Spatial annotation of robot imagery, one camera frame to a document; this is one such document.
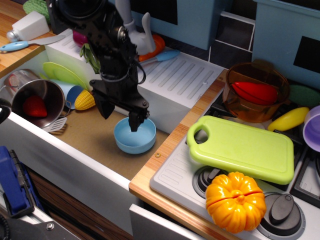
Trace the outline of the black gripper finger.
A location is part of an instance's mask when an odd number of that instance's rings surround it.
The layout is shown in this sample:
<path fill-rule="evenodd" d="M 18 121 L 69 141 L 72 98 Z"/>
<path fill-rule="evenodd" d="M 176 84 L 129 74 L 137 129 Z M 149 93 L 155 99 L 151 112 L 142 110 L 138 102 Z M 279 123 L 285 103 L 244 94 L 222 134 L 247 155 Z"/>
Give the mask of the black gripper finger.
<path fill-rule="evenodd" d="M 92 95 L 94 97 L 95 105 L 97 106 L 101 116 L 104 119 L 108 119 L 115 109 L 115 105 L 110 103 L 106 95 L 99 91 L 93 90 Z"/>
<path fill-rule="evenodd" d="M 144 123 L 145 119 L 147 119 L 149 115 L 150 112 L 148 110 L 141 112 L 130 111 L 128 114 L 130 130 L 132 132 L 137 132 L 139 126 Z"/>

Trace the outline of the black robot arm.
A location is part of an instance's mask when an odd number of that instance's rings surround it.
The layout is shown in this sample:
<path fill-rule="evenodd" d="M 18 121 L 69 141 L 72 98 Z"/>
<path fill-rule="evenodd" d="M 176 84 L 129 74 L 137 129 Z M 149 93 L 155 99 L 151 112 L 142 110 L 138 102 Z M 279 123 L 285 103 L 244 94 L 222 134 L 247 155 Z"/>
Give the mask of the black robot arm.
<path fill-rule="evenodd" d="M 107 0 L 51 0 L 49 8 L 55 19 L 87 37 L 100 64 L 101 79 L 89 82 L 100 114 L 107 119 L 115 107 L 126 110 L 136 132 L 149 116 L 149 103 L 138 92 L 141 65 L 116 7 Z"/>

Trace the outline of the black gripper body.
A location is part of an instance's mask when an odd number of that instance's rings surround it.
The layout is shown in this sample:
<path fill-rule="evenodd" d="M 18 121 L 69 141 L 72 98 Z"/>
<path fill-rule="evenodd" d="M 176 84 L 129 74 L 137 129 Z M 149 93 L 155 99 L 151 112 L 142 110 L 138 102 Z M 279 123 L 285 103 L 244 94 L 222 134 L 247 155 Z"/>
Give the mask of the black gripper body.
<path fill-rule="evenodd" d="M 96 54 L 100 63 L 100 80 L 89 82 L 92 91 L 107 96 L 110 103 L 128 112 L 142 112 L 149 108 L 148 101 L 139 93 L 138 85 L 146 76 L 139 80 L 136 54 Z"/>

